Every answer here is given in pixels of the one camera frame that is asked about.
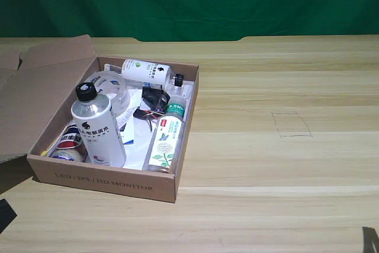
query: wood grain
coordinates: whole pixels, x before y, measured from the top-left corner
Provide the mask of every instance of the wood grain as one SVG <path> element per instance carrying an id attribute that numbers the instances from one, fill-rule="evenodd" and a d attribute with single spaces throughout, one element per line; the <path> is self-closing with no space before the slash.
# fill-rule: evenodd
<path id="1" fill-rule="evenodd" d="M 0 53 L 49 40 L 2 38 Z M 379 231 L 379 36 L 93 42 L 200 64 L 178 200 L 28 179 L 1 195 L 18 214 L 1 252 L 345 253 Z"/>

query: open cardboard box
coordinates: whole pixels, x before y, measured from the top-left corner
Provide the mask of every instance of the open cardboard box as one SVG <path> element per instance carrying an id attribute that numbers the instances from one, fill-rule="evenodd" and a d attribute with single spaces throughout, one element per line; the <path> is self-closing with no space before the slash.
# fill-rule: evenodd
<path id="1" fill-rule="evenodd" d="M 71 120 L 77 84 L 126 58 L 95 56 L 88 35 L 32 47 L 20 68 L 19 56 L 0 57 L 0 162 L 27 155 L 40 182 L 175 202 L 198 91 L 197 65 L 148 59 L 194 81 L 179 161 L 173 174 L 164 174 L 40 156 Z"/>

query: pencil mark on table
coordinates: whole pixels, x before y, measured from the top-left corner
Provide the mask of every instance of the pencil mark on table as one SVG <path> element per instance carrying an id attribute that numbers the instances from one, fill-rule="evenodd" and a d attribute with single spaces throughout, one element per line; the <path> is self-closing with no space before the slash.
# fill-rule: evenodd
<path id="1" fill-rule="evenodd" d="M 182 232 L 182 233 L 180 233 L 180 235 L 178 236 L 178 238 L 176 239 L 176 241 L 178 241 L 178 240 L 179 240 L 179 238 L 183 236 L 183 234 L 184 234 L 183 232 Z"/>
<path id="2" fill-rule="evenodd" d="M 219 243 L 222 245 L 222 246 L 225 246 L 222 239 L 220 238 L 219 234 L 217 233 L 217 229 L 214 230 L 214 233 L 216 234 L 217 236 L 217 239 L 219 240 Z"/>
<path id="3" fill-rule="evenodd" d="M 298 112 L 272 112 L 271 116 L 274 120 L 275 129 L 281 139 L 284 137 L 297 136 L 313 137 L 308 124 Z"/>

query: green backdrop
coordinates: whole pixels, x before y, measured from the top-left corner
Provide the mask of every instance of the green backdrop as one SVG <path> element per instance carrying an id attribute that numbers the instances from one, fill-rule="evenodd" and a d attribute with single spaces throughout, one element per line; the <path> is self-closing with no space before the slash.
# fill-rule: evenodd
<path id="1" fill-rule="evenodd" d="M 0 0 L 0 37 L 379 34 L 379 0 Z"/>

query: white bottle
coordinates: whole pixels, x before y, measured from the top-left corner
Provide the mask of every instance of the white bottle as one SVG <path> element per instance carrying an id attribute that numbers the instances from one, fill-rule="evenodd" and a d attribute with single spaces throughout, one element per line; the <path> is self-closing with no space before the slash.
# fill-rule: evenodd
<path id="1" fill-rule="evenodd" d="M 170 90 L 166 114 L 155 128 L 143 165 L 145 171 L 174 173 L 178 162 L 179 144 L 184 130 L 186 100 L 182 96 L 183 76 L 175 75 L 175 86 Z"/>
<path id="2" fill-rule="evenodd" d="M 129 85 L 167 90 L 174 84 L 174 73 L 168 65 L 126 59 L 121 76 Z"/>
<path id="3" fill-rule="evenodd" d="M 126 153 L 111 101 L 106 95 L 98 94 L 92 82 L 79 84 L 75 91 L 78 100 L 73 103 L 71 113 L 91 162 L 124 166 Z"/>

